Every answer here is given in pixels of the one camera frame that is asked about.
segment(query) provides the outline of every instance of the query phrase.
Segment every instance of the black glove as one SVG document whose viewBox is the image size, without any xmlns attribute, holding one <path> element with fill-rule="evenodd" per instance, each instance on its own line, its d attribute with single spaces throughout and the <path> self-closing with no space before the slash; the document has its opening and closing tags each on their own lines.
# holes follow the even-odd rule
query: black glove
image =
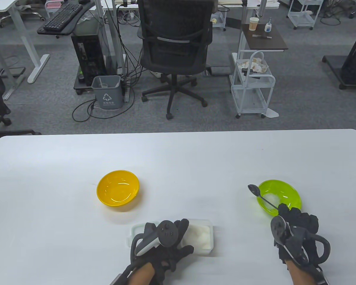
<svg viewBox="0 0 356 285">
<path fill-rule="evenodd" d="M 177 263 L 184 257 L 194 252 L 193 246 L 185 246 L 181 249 L 177 249 L 178 244 L 181 242 L 183 235 L 189 227 L 189 221 L 183 219 L 181 221 L 175 221 L 175 226 L 178 228 L 178 240 L 171 247 L 164 247 L 159 245 L 158 247 L 151 248 L 145 254 L 141 256 L 135 256 L 134 262 L 139 264 L 146 264 L 150 262 L 155 270 L 155 276 L 153 277 L 151 284 L 155 282 L 161 284 L 165 279 L 165 271 L 175 271 Z"/>
<path fill-rule="evenodd" d="M 291 226 L 298 226 L 307 229 L 309 232 L 316 234 L 319 229 L 319 223 L 317 216 L 309 215 L 308 213 L 301 213 L 298 208 L 292 208 L 289 210 L 287 205 L 280 204 L 278 206 L 278 214 L 284 218 L 286 222 Z M 292 259 L 283 246 L 276 244 L 278 247 L 278 256 L 285 263 L 285 260 Z M 318 265 L 319 255 L 314 240 L 306 240 L 303 243 L 309 263 Z"/>
</svg>

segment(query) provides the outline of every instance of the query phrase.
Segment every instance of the computer tower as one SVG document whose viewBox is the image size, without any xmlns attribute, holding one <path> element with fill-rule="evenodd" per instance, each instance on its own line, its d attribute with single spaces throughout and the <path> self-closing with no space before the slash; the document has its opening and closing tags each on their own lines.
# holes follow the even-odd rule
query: computer tower
<svg viewBox="0 0 356 285">
<path fill-rule="evenodd" d="M 78 23 L 71 34 L 84 81 L 91 86 L 92 81 L 99 75 L 115 75 L 116 62 L 110 57 L 108 40 L 104 25 L 94 17 Z"/>
</svg>

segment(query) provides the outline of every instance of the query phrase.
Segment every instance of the green bowl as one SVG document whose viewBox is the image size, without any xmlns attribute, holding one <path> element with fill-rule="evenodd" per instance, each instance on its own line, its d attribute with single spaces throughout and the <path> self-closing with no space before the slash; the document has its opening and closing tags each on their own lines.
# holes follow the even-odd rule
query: green bowl
<svg viewBox="0 0 356 285">
<path fill-rule="evenodd" d="M 289 209 L 294 207 L 300 210 L 302 208 L 302 201 L 298 192 L 286 182 L 280 180 L 267 180 L 262 182 L 258 187 L 260 188 L 262 197 L 266 194 L 274 194 L 279 197 L 279 203 L 286 204 Z M 265 202 L 260 197 L 257 197 L 257 202 L 269 215 L 278 215 L 278 211 L 276 209 L 267 208 Z"/>
</svg>

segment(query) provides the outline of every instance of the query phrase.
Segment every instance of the recycling symbol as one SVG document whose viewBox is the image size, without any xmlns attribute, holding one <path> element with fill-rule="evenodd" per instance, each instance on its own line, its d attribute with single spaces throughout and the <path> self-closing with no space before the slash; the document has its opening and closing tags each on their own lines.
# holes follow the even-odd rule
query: recycling symbol
<svg viewBox="0 0 356 285">
<path fill-rule="evenodd" d="M 106 100 L 106 101 L 108 102 L 108 101 L 112 100 L 112 98 L 111 98 L 110 95 L 108 95 L 108 94 L 106 93 L 106 94 L 104 94 L 104 96 L 103 96 L 103 100 Z"/>
</svg>

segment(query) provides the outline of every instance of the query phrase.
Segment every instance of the spoon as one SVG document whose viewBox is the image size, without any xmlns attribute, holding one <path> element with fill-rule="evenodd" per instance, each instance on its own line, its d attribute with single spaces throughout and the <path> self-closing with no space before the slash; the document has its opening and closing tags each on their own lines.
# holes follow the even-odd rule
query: spoon
<svg viewBox="0 0 356 285">
<path fill-rule="evenodd" d="M 261 196 L 261 191 L 259 189 L 258 186 L 254 185 L 254 184 L 249 184 L 248 185 L 249 190 L 253 193 L 253 195 L 255 195 L 256 197 L 260 197 L 262 200 L 264 200 L 265 202 L 267 202 L 270 206 L 272 206 L 274 209 L 278 208 L 273 205 L 272 203 L 270 203 L 268 200 L 266 200 L 264 197 Z"/>
</svg>

